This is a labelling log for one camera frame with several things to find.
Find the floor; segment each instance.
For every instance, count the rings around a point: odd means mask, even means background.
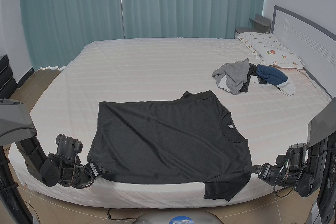
[[[59,70],[38,70],[21,88],[12,95],[12,99],[23,101],[31,110],[44,90],[59,74]],[[107,218],[107,208],[96,208],[72,204],[45,196],[35,191],[31,191],[21,185],[16,177],[14,169],[10,166],[16,182],[19,183],[19,191],[23,200],[28,202],[29,210],[36,210],[41,224],[126,224],[133,220],[114,221]],[[317,191],[308,198],[300,197],[296,192],[285,198],[275,197],[273,193],[244,202],[237,205],[229,205],[213,208],[195,208],[187,210],[203,210],[214,213],[225,224],[297,224],[305,223],[313,200],[317,197]],[[138,209],[112,209],[111,218],[137,218],[142,214],[157,211],[158,209],[138,208]],[[0,203],[1,223],[14,223],[9,214]]]

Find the blue sticker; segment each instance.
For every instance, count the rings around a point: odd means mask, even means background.
[[[195,224],[191,218],[180,216],[173,218],[169,224]]]

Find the t-shirt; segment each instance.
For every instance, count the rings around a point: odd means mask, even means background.
[[[104,179],[132,184],[204,182],[206,199],[229,201],[250,180],[248,140],[212,91],[174,101],[100,102],[88,161]]]

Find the pillow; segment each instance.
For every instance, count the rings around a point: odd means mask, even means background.
[[[305,65],[271,33],[240,33],[236,35],[263,65],[302,69]]]

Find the bed sheet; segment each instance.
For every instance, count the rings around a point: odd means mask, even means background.
[[[175,100],[185,91],[213,91],[232,113],[239,132],[249,139],[252,164],[274,163],[289,145],[307,141],[309,121],[330,101],[304,71],[282,69],[296,85],[293,96],[273,85],[250,83],[247,93],[232,95],[216,86],[211,74],[227,62],[253,53],[237,39],[142,38],[97,41],[56,77],[31,111],[38,139],[46,153],[56,152],[58,134],[79,139],[82,163],[95,136],[98,102]],[[204,183],[140,185],[99,178],[82,190],[60,185],[46,187],[27,172],[16,147],[9,153],[20,182],[60,200],[105,208],[212,207],[249,201],[272,192],[271,186],[252,175],[249,183],[229,202],[204,199]]]

